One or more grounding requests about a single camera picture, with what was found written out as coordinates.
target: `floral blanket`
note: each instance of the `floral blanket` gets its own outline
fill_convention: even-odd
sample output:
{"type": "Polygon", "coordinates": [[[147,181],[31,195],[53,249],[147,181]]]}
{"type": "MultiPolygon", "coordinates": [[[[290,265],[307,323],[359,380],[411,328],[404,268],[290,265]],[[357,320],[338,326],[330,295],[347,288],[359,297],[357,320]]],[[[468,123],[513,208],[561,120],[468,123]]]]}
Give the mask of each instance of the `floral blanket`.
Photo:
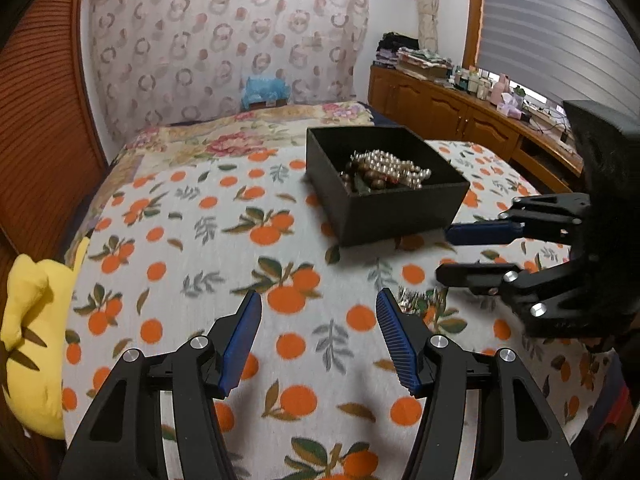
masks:
{"type": "Polygon", "coordinates": [[[82,237],[95,228],[104,207],[125,184],[141,187],[149,176],[177,166],[245,156],[287,146],[304,146],[306,129],[313,126],[373,124],[359,102],[287,105],[254,110],[191,126],[163,126],[142,130],[118,154],[114,168],[94,196],[78,229],[65,263],[73,264],[82,237]]]}
{"type": "MultiPolygon", "coordinates": [[[[482,146],[428,144],[472,184],[458,222],[496,218],[516,196],[535,193],[482,146]]],[[[262,295],[260,329],[240,385],[213,405],[236,476],[402,478],[424,400],[400,385],[374,312],[381,288],[402,286],[431,293],[419,313],[432,332],[488,355],[513,349],[573,441],[609,357],[577,340],[529,338],[497,298],[434,290],[444,262],[514,262],[536,272],[564,262],[569,248],[526,238],[453,247],[441,230],[340,247],[305,168],[304,146],[267,147],[160,171],[118,190],[92,236],[66,322],[66,440],[103,383],[109,387],[124,351],[172,352],[235,312],[254,288],[262,295]]],[[[469,392],[454,480],[470,478],[478,405],[478,392],[469,392]]],[[[161,396],[161,421],[168,477],[183,478],[169,392],[161,396]]]]}

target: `yellow plush toy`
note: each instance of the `yellow plush toy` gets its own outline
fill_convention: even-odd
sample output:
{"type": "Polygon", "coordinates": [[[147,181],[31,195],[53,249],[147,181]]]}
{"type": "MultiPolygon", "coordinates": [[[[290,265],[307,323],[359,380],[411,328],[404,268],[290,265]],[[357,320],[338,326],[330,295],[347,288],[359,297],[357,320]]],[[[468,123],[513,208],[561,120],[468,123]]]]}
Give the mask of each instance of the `yellow plush toy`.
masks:
{"type": "Polygon", "coordinates": [[[73,269],[52,260],[34,263],[21,254],[7,278],[0,328],[0,341],[8,352],[2,359],[6,362],[2,392],[25,428],[59,440],[65,437],[62,359],[66,315],[88,245],[89,238],[84,238],[73,269]]]}

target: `window blind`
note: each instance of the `window blind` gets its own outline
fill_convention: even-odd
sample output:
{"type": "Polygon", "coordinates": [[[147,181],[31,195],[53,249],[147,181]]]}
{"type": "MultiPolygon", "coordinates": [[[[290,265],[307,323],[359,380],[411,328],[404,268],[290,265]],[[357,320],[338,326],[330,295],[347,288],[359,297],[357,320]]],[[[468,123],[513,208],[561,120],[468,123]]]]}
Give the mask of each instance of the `window blind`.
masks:
{"type": "Polygon", "coordinates": [[[640,116],[640,53],[606,0],[484,0],[478,66],[640,116]]]}

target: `black box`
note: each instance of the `black box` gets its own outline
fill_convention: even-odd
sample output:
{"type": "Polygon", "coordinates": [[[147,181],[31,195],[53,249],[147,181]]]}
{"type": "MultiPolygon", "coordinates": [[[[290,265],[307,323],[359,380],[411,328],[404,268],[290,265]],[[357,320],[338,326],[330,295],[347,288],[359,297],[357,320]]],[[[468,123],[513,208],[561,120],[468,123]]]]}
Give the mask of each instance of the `black box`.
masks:
{"type": "Polygon", "coordinates": [[[308,128],[306,172],[342,246],[448,227],[469,182],[419,136],[400,126],[308,128]],[[383,150],[432,175],[422,189],[348,191],[340,172],[354,151],[383,150]]]}

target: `wooden headboard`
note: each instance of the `wooden headboard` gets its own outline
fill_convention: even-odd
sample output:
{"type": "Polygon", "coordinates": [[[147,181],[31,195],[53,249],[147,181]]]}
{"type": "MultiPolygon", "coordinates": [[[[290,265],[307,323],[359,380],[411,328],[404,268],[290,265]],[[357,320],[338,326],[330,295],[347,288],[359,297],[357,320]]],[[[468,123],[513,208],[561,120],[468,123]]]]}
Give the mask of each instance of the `wooden headboard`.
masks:
{"type": "MultiPolygon", "coordinates": [[[[0,317],[14,258],[55,257],[107,171],[84,89],[80,1],[33,0],[0,51],[0,317]]],[[[42,442],[24,436],[0,395],[0,464],[46,478],[42,442]]]]}

